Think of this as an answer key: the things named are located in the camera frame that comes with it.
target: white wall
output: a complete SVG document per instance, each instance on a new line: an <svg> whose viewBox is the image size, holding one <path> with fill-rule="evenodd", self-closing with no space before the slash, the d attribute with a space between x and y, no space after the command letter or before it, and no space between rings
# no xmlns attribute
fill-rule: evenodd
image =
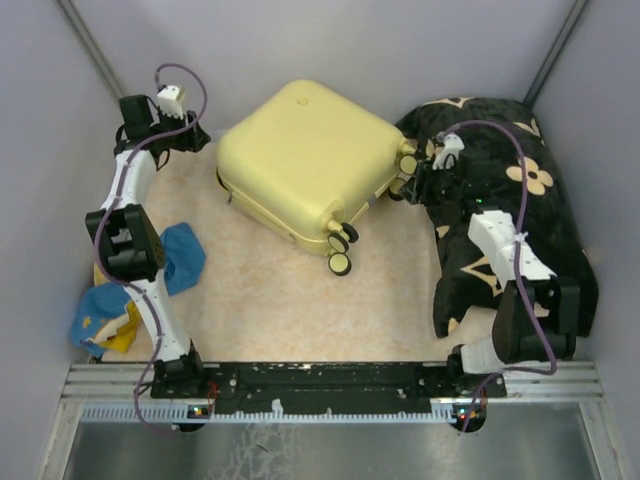
<svg viewBox="0 0 640 480"><path fill-rule="evenodd" d="M200 72L211 94L203 121L210 131L229 128L300 77L319 80L390 121L435 97L522 99L573 4L74 1L130 92L147 91L161 62ZM190 92L197 96L196 88Z"/></svg>
<svg viewBox="0 0 640 480"><path fill-rule="evenodd" d="M0 478L35 477L87 284L84 215L113 174L115 104L50 0L0 2Z"/></svg>
<svg viewBox="0 0 640 480"><path fill-rule="evenodd" d="M592 2L537 113L600 283L591 338L640 478L640 3Z"/></svg>

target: yellow suitcase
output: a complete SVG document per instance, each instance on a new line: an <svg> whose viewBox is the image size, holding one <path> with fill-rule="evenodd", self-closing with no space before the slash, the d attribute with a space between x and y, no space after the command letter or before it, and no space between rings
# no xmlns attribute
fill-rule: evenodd
<svg viewBox="0 0 640 480"><path fill-rule="evenodd" d="M412 173L415 149L390 123L310 81L287 84L225 133L218 180L240 210L346 275L352 224Z"/></svg>

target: purple cable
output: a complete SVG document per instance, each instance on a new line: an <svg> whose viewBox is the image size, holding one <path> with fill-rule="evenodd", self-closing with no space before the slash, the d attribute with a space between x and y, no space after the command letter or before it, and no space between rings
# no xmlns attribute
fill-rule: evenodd
<svg viewBox="0 0 640 480"><path fill-rule="evenodd" d="M164 70L165 68L169 68L169 67L179 68L180 70L184 70L185 72L189 73L198 82L198 84L200 85L200 88L202 89L202 97L203 97L202 98L202 108L200 109L200 112L196 115L196 117L190 123L185 125L184 127L178 128L176 130L172 130L170 132L164 132L164 133L159 133L157 135L153 135L152 137L149 137L149 138L145 139L144 141L140 142L131 151L131 153L127 157L127 161L124 163L124 165L122 167L122 171L120 172L120 178L118 178L118 184L116 186L115 198L113 199L113 202L111 203L109 208L107 208L107 211L105 212L104 216L100 219L100 223L98 224L98 228L96 230L95 240L94 240L94 243L93 243L93 248L95 250L95 256L96 256L96 264L98 265L98 268L100 269L102 274L105 276L105 278L107 280L109 280L110 282L116 283L118 285L122 285L123 287L131 288L136 293L141 295L142 299L147 304L147 307L149 307L149 311L151 312L151 316L153 317L153 322L156 325L156 334L158 336L158 341L156 342L156 346L155 346L155 348L153 350L153 353L151 354L151 358L149 359L149 361L145 365L144 369L142 370L142 375L140 375L140 378L136 382L136 386L135 386L135 388L133 390L133 403L134 403L134 407L135 407L135 411L136 411L136 416L138 417L138 420L140 420L140 423L145 425L150 430L152 430L152 431L154 431L156 433L161 433L161 434L174 433L174 431L166 432L164 430L158 430L158 429L152 427L143 418L142 411L140 410L140 402L139 402L139 400L140 400L140 388L142 388L142 383L144 382L144 377L146 377L147 373L149 373L149 370L151 369L151 366L154 364L154 362L158 358L158 354L160 353L160 346L162 345L163 332L162 332L162 326L160 324L160 317L158 316L158 312L156 312L155 308L153 308L153 304L151 303L151 300L149 300L149 297L147 297L147 295L144 292L144 290L142 290L140 287L138 287L138 286L136 286L136 285L134 285L132 283L123 282L121 280L118 280L115 277L111 276L109 274L109 272L107 272L107 270L106 270L105 266L103 265L102 260L100 258L100 239L102 238L102 235L104 233L105 226L109 222L109 217L111 216L111 214L115 210L116 205L118 204L118 202L122 199L122 191L124 190L124 182L125 182L126 177L127 177L127 170L129 169L129 166L131 165L131 162L136 157L136 155L138 153L140 153L142 151L142 149L144 147L146 147L147 145L149 145L151 142L155 142L156 140L160 140L162 138L172 137L174 135L180 135L181 133L184 133L184 132L192 129L200 121L200 119L202 118L202 115L204 114L204 111L207 108L208 95L207 95L207 89L206 89L206 87L204 85L204 82L198 76L197 73L195 73L189 67L186 67L186 66L184 66L184 65L182 65L180 63L163 63L162 65L160 65L156 69L154 78L155 78L156 87L158 88L158 90L160 90L160 88L162 87L162 85L160 84L160 72L162 70Z"/></svg>
<svg viewBox="0 0 640 480"><path fill-rule="evenodd" d="M494 128L499 132L503 133L515 147L516 152L518 154L518 162L520 162L520 168L522 170L522 200L520 200L520 210L518 211L518 219L516 221L515 227L516 227L516 234L517 235L521 234L522 228L524 226L524 217L527 211L527 198L528 198L529 191L527 189L527 167L524 160L524 152L522 151L522 147L520 146L520 143L509 130L507 130L505 127L503 127L499 123L491 120L467 120L464 122L456 123L455 125L452 125L451 127L449 127L442 134L442 136L446 137L450 133L456 132L459 129L465 128L465 127ZM529 300L529 296L527 295L527 291L524 287L524 282L522 281L522 274L520 272L521 249L522 249L522 245L520 244L520 241L516 241L516 248L515 248L515 255L514 255L514 271L515 271L516 286L518 287L518 293L522 298L522 302L524 303L524 308L527 311L527 314L529 315L529 319L531 320L533 328L535 329L536 334L538 335L538 337L540 338L540 341L542 342L542 346L544 347L547 357L549 357L550 366L549 366L549 370L540 370L537 368L530 368L530 367L508 367L508 368L505 368L505 371L537 373L540 375L551 376L555 374L556 371L558 370L558 361L556 359L556 356L553 353L553 349L551 348L549 341L547 340L547 337L544 334L544 331L542 330L540 321L536 317L535 311L533 309L533 305L531 305L531 301ZM500 373L498 372L489 374L482 382L480 382L480 385L478 385L478 388L476 388L475 392L473 392L473 397L471 398L471 404L469 405L469 412L467 413L467 416L462 425L463 432L466 432L467 428L469 427L471 414L474 411L475 404L478 398L480 397L480 395L482 394L482 391L489 384L489 382L491 382L494 378L498 377L499 375Z"/></svg>

